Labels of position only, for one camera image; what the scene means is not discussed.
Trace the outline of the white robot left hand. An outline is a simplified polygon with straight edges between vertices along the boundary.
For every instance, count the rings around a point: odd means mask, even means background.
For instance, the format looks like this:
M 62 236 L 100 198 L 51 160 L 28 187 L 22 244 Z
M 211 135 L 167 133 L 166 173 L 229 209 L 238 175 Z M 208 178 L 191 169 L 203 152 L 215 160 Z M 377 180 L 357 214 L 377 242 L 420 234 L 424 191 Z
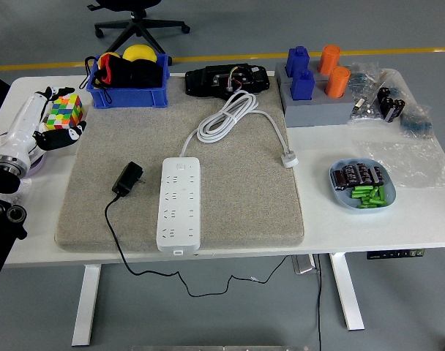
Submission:
M 32 165 L 52 150 L 76 143 L 86 128 L 80 120 L 74 125 L 48 129 L 45 118 L 50 115 L 47 106 L 63 97 L 71 97 L 74 88 L 47 87 L 35 92 L 18 111 L 15 120 L 5 135 L 0 135 L 0 171 L 24 177 Z

